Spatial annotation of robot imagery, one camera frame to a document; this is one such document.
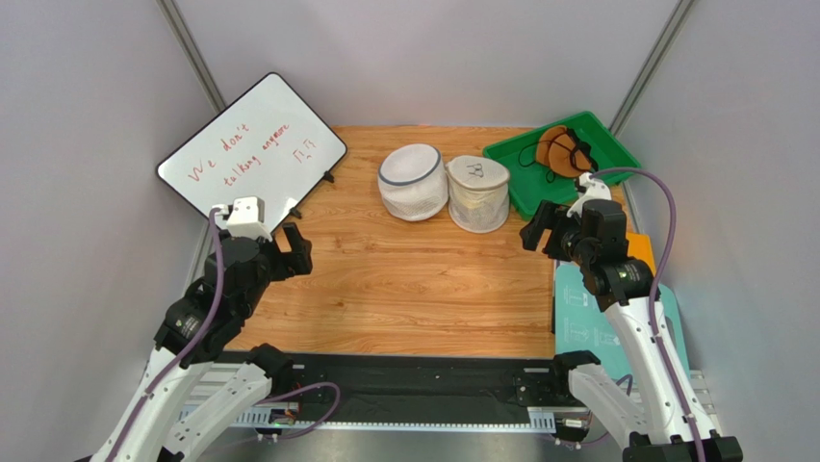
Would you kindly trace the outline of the beige-trimmed white mesh bag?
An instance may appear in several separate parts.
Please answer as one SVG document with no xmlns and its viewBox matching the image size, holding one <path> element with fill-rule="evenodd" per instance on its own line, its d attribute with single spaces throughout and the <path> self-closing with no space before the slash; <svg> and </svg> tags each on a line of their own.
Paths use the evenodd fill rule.
<svg viewBox="0 0 820 462">
<path fill-rule="evenodd" d="M 492 159 L 461 155 L 446 164 L 448 213 L 465 231 L 486 234 L 508 219 L 509 170 Z"/>
</svg>

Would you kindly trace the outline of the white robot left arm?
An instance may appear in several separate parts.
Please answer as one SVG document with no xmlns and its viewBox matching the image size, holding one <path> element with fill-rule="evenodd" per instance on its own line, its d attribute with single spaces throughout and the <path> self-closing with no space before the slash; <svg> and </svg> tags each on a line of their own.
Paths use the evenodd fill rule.
<svg viewBox="0 0 820 462">
<path fill-rule="evenodd" d="M 234 374 L 187 417 L 195 386 L 237 337 L 272 282 L 312 271 L 312 244 L 283 225 L 290 250 L 275 239 L 225 231 L 204 274 L 174 302 L 154 338 L 140 386 L 92 461 L 195 461 L 252 405 L 296 388 L 293 359 L 269 344 L 254 347 Z"/>
</svg>

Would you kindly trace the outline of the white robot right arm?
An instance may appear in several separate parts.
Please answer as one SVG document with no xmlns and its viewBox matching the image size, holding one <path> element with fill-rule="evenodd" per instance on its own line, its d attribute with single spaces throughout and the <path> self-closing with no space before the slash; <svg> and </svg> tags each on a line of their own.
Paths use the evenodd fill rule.
<svg viewBox="0 0 820 462">
<path fill-rule="evenodd" d="M 674 351 L 647 263 L 628 254 L 622 206 L 591 199 L 580 209 L 544 200 L 520 232 L 526 250 L 546 237 L 544 253 L 578 266 L 586 290 L 614 329 L 636 379 L 635 403 L 590 351 L 555 358 L 556 376 L 585 404 L 625 461 L 740 461 L 738 440 L 722 436 L 703 409 Z"/>
</svg>

